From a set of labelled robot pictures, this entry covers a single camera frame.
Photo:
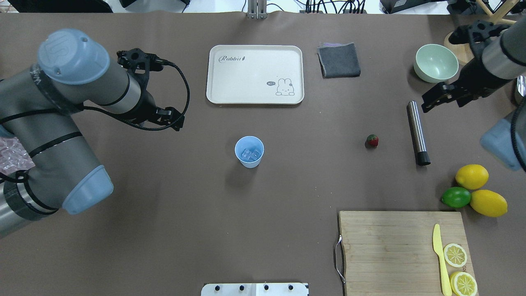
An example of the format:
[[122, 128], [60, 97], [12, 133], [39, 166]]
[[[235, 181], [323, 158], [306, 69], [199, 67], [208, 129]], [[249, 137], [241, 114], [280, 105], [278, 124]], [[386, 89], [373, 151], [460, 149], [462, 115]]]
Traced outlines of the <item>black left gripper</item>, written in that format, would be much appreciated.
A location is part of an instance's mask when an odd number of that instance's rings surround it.
[[156, 54], [145, 53], [139, 48], [118, 51], [117, 62], [127, 70], [130, 80], [133, 79], [139, 87], [137, 103], [126, 110], [122, 118], [133, 124], [164, 124], [177, 132], [180, 131], [184, 125], [184, 113], [174, 107], [162, 109], [156, 106], [152, 95], [147, 91], [150, 72], [162, 71], [167, 62]]

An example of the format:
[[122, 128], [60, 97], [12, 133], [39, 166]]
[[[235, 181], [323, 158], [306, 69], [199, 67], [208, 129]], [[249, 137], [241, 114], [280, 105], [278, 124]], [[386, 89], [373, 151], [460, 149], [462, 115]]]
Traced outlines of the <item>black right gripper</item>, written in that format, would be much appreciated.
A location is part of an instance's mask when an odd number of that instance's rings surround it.
[[[489, 45], [497, 43], [497, 41], [491, 41]], [[490, 69], [485, 66], [482, 55], [489, 45], [484, 49], [475, 50], [475, 58], [462, 68], [455, 82], [449, 84], [439, 82], [421, 96], [423, 113], [428, 113], [436, 106], [453, 101], [456, 101], [459, 107], [464, 107], [479, 97], [491, 95], [509, 83], [509, 79], [491, 73]]]

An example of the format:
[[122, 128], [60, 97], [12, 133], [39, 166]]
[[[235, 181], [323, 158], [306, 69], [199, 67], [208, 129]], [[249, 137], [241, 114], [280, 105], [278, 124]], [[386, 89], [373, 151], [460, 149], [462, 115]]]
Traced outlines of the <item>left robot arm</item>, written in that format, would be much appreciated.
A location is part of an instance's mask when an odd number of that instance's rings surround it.
[[117, 57], [64, 28], [41, 43], [36, 63], [1, 81], [1, 137], [17, 137], [34, 162], [1, 174], [1, 238], [60, 209], [79, 214], [113, 192], [73, 114], [92, 110], [144, 131], [183, 127], [186, 109], [156, 106], [147, 91], [151, 72], [181, 69], [138, 48]]

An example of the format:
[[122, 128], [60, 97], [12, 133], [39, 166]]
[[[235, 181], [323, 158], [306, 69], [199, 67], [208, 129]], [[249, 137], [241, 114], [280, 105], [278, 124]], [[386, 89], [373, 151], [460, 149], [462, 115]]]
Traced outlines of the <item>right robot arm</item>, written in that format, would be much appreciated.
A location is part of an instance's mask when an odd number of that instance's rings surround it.
[[[473, 58], [452, 83], [439, 82], [422, 95], [423, 112], [450, 102], [459, 107], [492, 95], [525, 74], [525, 18], [512, 25], [475, 21], [456, 28], [452, 44], [468, 44]], [[525, 100], [481, 137], [481, 146], [513, 171], [525, 169]]]

